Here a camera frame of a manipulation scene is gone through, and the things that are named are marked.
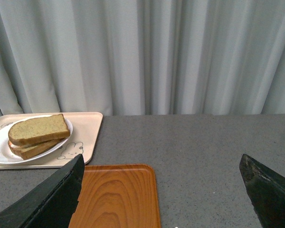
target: wood grain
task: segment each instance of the wood grain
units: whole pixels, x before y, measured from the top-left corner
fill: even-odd
[[[155,174],[148,165],[86,166],[69,228],[160,228]]]

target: white curtain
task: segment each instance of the white curtain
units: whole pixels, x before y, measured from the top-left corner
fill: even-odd
[[[285,0],[0,0],[0,116],[285,113]]]

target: table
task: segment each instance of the table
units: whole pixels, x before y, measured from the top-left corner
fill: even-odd
[[[89,165],[152,166],[163,228],[261,228],[243,153],[285,177],[285,114],[105,116]],[[0,211],[55,171],[0,171]]]

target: sandwich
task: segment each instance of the sandwich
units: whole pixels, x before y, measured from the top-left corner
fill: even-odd
[[[63,114],[28,119],[14,124],[8,133],[13,154],[26,160],[35,157],[70,136]]]

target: wooden tray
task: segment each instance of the wooden tray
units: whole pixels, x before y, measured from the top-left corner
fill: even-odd
[[[0,129],[21,119],[45,114],[57,113],[4,115],[0,117]],[[66,119],[71,121],[73,125],[73,133],[63,147],[45,157],[26,163],[0,164],[0,170],[60,168],[76,156],[75,152],[82,153],[85,164],[87,164],[92,159],[103,115],[95,112],[63,113],[63,115]]]
[[[160,228],[154,170],[144,164],[86,166],[69,228]]]

